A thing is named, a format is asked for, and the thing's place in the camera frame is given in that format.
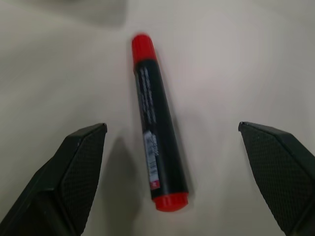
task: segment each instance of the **white label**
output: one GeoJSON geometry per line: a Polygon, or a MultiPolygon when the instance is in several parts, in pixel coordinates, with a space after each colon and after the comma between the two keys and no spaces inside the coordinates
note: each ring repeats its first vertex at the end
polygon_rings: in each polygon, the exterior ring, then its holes
{"type": "Polygon", "coordinates": [[[146,157],[149,169],[150,182],[158,181],[158,167],[156,162],[156,138],[150,131],[147,131],[143,135],[144,145],[146,149],[146,157]]]}

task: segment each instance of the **table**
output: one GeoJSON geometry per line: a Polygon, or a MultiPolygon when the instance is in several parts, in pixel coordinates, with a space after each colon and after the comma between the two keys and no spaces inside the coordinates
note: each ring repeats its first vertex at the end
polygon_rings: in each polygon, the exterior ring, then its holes
{"type": "Polygon", "coordinates": [[[0,2],[0,220],[63,138],[106,122],[84,236],[281,236],[240,121],[315,153],[312,0],[0,2]],[[189,179],[189,206],[150,199],[130,41],[152,37],[189,179]]]}

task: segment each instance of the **red marker cap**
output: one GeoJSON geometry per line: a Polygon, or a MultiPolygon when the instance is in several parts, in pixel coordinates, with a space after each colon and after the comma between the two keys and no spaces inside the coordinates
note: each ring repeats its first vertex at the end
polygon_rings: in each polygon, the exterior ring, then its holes
{"type": "Polygon", "coordinates": [[[136,35],[132,40],[133,65],[147,59],[157,60],[152,40],[147,34],[136,35]]]}
{"type": "Polygon", "coordinates": [[[188,193],[173,193],[162,195],[153,199],[157,210],[173,212],[182,209],[188,204],[188,193]]]}

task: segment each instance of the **white table surface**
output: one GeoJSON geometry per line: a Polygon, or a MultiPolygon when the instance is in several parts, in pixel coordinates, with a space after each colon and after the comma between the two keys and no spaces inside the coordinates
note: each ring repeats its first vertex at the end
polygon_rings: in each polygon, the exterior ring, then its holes
{"type": "Polygon", "coordinates": [[[106,122],[84,236],[282,236],[238,123],[286,130],[315,153],[314,91],[313,0],[0,1],[0,220],[67,134],[106,122]],[[150,199],[137,31],[154,41],[190,176],[175,213],[150,199]]]}

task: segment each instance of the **textured gripper pad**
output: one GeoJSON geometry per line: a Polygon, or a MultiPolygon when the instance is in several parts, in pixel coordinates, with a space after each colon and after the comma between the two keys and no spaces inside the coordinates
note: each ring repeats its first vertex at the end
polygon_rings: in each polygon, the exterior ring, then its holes
{"type": "MultiPolygon", "coordinates": [[[[280,228],[290,235],[315,199],[314,180],[297,153],[305,154],[305,148],[291,134],[272,127],[242,122],[239,131],[259,190],[280,228]]],[[[308,155],[306,164],[314,162],[309,158],[314,157],[308,155]]]]}
{"type": "Polygon", "coordinates": [[[80,235],[94,200],[102,162],[105,131],[87,136],[79,146],[59,186],[61,201],[80,235]]]}

